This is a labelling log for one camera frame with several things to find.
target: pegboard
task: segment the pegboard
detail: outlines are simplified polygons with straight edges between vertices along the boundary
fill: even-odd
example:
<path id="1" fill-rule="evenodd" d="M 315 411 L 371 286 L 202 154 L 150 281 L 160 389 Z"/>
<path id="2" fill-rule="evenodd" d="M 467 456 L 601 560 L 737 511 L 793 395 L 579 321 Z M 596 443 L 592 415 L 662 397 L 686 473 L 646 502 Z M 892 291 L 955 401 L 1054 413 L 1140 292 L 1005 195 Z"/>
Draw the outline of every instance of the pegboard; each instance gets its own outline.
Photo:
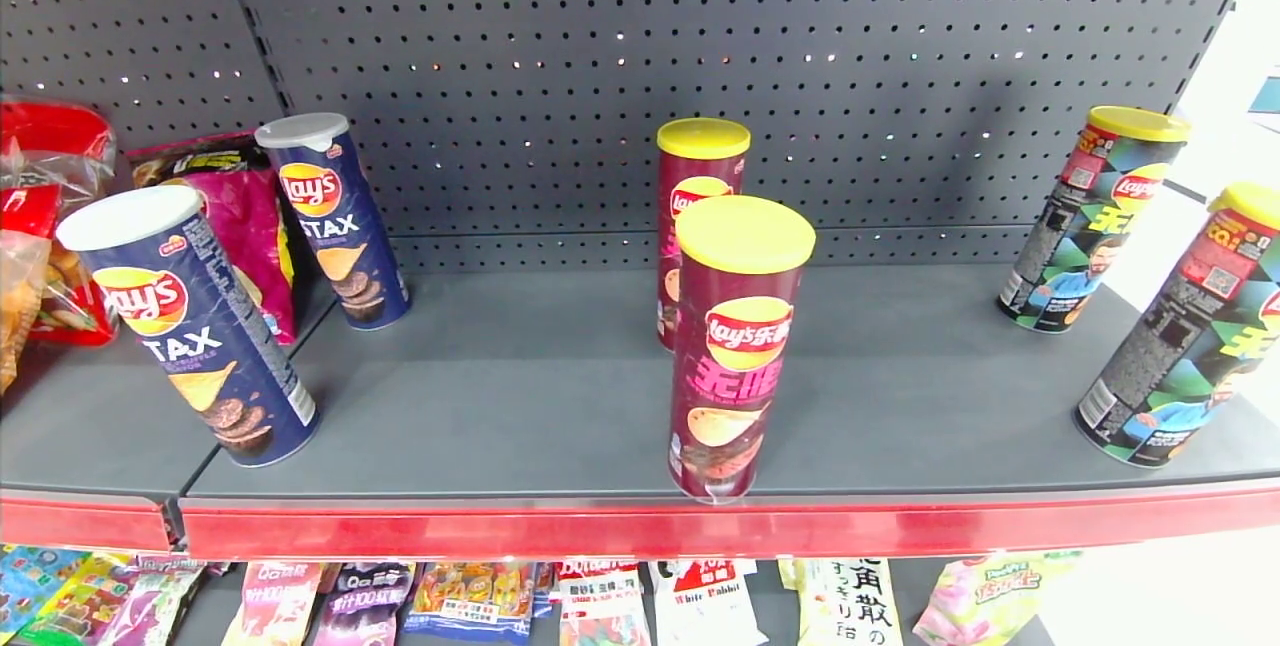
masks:
<path id="1" fill-rule="evenodd" d="M 1085 110 L 1170 109 L 1230 1 L 246 0 L 393 235 L 649 230 L 689 114 L 818 226 L 1029 225 Z"/>
<path id="2" fill-rule="evenodd" d="M 824 228 L 809 264 L 1006 264 L 1018 258 L 1029 226 Z M 653 232 L 527 233 L 527 235 L 398 237 L 392 248 L 411 272 L 648 269 Z"/>
<path id="3" fill-rule="evenodd" d="M 237 0 L 4 0 L 0 84 L 87 104 L 123 148 L 283 114 Z"/>

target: purple chip can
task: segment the purple chip can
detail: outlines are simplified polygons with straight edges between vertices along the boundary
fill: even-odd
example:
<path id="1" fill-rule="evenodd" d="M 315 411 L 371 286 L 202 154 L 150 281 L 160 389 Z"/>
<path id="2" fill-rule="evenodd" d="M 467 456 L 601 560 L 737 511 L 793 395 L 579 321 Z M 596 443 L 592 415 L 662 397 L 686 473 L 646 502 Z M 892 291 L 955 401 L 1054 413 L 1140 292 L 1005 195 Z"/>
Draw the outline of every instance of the purple chip can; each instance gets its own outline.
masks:
<path id="1" fill-rule="evenodd" d="M 333 284 L 347 322 L 361 331 L 408 312 L 408 289 L 369 189 L 347 116 L 306 113 L 253 132 L 285 198 Z"/>
<path id="2" fill-rule="evenodd" d="M 125 191 L 70 214 L 58 237 L 228 455 L 260 467 L 301 449 L 319 414 L 204 205 L 188 185 Z"/>

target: potato chip image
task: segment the potato chip image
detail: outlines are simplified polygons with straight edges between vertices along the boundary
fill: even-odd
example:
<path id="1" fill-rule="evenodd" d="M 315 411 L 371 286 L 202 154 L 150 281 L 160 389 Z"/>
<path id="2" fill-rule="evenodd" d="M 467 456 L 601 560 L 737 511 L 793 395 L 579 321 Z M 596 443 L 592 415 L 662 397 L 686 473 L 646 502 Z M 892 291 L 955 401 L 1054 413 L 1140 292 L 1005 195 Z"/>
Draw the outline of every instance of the potato chip image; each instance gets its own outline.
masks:
<path id="1" fill-rule="evenodd" d="M 187 399 L 191 408 L 205 413 L 218 400 L 219 391 L 223 390 L 227 377 L 234 371 L 237 363 L 228 363 L 219 371 L 169 374 L 169 382 L 173 382 L 173 386 L 177 388 L 183 399 Z"/>
<path id="2" fill-rule="evenodd" d="M 320 271 L 329 276 L 329 281 L 342 281 L 356 267 L 357 260 L 365 253 L 365 246 L 355 249 L 333 248 L 316 251 L 316 260 L 320 262 Z"/>
<path id="3" fill-rule="evenodd" d="M 696 408 L 689 412 L 689 432 L 708 446 L 723 446 L 744 435 L 760 421 L 764 409 L 735 412 L 731 409 Z"/>

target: lay's stax can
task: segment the lay's stax can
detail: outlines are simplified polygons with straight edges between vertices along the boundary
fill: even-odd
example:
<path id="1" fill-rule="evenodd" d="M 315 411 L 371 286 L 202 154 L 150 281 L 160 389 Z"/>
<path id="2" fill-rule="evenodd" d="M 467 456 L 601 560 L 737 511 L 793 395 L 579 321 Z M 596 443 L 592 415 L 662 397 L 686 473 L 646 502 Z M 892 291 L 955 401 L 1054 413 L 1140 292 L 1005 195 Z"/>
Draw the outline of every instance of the lay's stax can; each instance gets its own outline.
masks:
<path id="1" fill-rule="evenodd" d="M 712 196 L 739 194 L 751 132 L 723 118 L 681 118 L 658 130 L 658 340 L 676 349 L 680 246 L 676 217 Z"/>
<path id="2" fill-rule="evenodd" d="M 685 494 L 723 504 L 755 481 L 800 267 L 817 235 L 785 205 L 719 196 L 685 209 L 676 237 L 685 293 L 667 464 Z"/>
<path id="3" fill-rule="evenodd" d="M 239 466 L 293 454 L 315 400 L 238 280 L 188 185 L 95 201 L 58 228 L 108 303 Z"/>
<path id="4" fill-rule="evenodd" d="M 360 171 L 347 116 L 306 113 L 280 118 L 261 125 L 253 139 L 271 159 L 347 322 L 371 331 L 408 312 L 408 289 Z"/>
<path id="5" fill-rule="evenodd" d="M 1075 408 L 1089 441 L 1161 467 L 1280 339 L 1280 191 L 1233 184 Z"/>
<path id="6" fill-rule="evenodd" d="M 1092 107 L 997 306 L 1019 326 L 1064 333 L 1156 196 L 1190 127 L 1137 107 Z"/>

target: red chip can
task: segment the red chip can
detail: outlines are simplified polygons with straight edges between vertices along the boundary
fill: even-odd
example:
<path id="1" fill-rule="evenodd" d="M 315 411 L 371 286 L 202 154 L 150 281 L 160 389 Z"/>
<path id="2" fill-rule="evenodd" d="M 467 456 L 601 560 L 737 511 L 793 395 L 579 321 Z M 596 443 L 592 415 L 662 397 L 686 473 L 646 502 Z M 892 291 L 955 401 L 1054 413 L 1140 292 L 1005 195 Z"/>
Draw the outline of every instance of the red chip can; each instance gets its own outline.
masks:
<path id="1" fill-rule="evenodd" d="M 751 132 L 722 118 L 681 118 L 658 130 L 658 340 L 676 349 L 680 246 L 676 217 L 710 196 L 737 194 Z"/>
<path id="2" fill-rule="evenodd" d="M 755 481 L 800 267 L 817 235 L 794 210 L 736 194 L 691 203 L 676 239 L 684 294 L 668 467 L 685 494 L 723 504 Z"/>

